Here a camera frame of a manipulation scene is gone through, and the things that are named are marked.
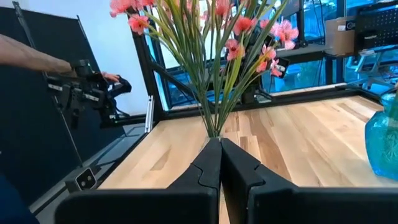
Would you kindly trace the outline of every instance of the flower bouquet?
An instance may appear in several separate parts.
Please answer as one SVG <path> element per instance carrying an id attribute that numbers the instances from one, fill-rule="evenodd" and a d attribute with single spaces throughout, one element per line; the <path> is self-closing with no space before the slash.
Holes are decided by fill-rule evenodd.
<path id="1" fill-rule="evenodd" d="M 199 0 L 112 0 L 111 16 L 127 14 L 133 32 L 150 36 L 170 51 L 189 74 L 207 134 L 214 138 L 220 136 L 229 113 L 254 80 L 266 70 L 281 75 L 275 48 L 294 48 L 292 39 L 299 32 L 289 21 L 276 22 L 287 0 L 266 20 L 261 18 L 274 8 L 276 0 L 270 4 L 253 0 L 239 4 L 230 0 L 202 1 L 207 10 L 201 15 Z M 150 13 L 154 8 L 157 17 Z M 276 41 L 266 42 L 270 35 Z M 208 39 L 210 49 L 205 45 Z M 207 99 L 211 84 L 214 103 Z"/>

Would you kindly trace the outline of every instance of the white wall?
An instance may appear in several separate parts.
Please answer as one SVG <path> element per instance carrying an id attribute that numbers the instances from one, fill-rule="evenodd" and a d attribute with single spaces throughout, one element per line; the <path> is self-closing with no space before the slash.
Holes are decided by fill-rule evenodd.
<path id="1" fill-rule="evenodd" d="M 116 98 L 118 108 L 131 115 L 144 114 L 147 90 L 126 16 L 111 18 L 109 0 L 18 0 L 21 8 L 56 16 L 79 15 L 101 71 L 118 73 L 132 85 L 132 92 Z M 0 6 L 13 7 L 12 0 Z"/>

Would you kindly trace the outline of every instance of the black wall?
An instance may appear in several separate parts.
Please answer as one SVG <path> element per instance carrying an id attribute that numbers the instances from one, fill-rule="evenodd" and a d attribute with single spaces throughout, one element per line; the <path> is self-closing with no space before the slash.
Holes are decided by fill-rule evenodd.
<path id="1" fill-rule="evenodd" d="M 39 50 L 65 60 L 89 59 L 98 70 L 78 20 L 24 14 Z M 0 34 L 29 45 L 13 9 L 0 7 Z M 71 172 L 78 160 L 42 74 L 0 65 L 0 76 L 0 173 L 30 204 Z M 98 114 L 87 108 L 78 129 L 71 130 L 83 160 L 124 134 L 122 127 L 100 130 L 99 125 Z"/>

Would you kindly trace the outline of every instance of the wooden table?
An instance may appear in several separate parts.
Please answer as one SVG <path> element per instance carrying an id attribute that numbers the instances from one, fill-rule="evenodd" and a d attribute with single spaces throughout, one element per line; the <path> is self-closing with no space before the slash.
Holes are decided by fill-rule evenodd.
<path id="1" fill-rule="evenodd" d="M 360 96 L 231 113 L 223 131 L 247 152 L 299 186 L 397 187 L 374 175 L 364 125 L 382 106 Z M 166 188 L 197 156 L 201 118 L 160 122 L 101 189 Z M 229 223 L 221 199 L 220 223 Z"/>

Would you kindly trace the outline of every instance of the blue glass vase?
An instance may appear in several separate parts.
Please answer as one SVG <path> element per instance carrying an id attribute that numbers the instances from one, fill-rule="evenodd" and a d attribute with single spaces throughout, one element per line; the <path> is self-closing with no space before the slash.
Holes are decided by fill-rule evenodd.
<path id="1" fill-rule="evenodd" d="M 381 98 L 384 111 L 376 112 L 365 125 L 366 152 L 375 174 L 398 180 L 398 111 L 396 94 Z"/>

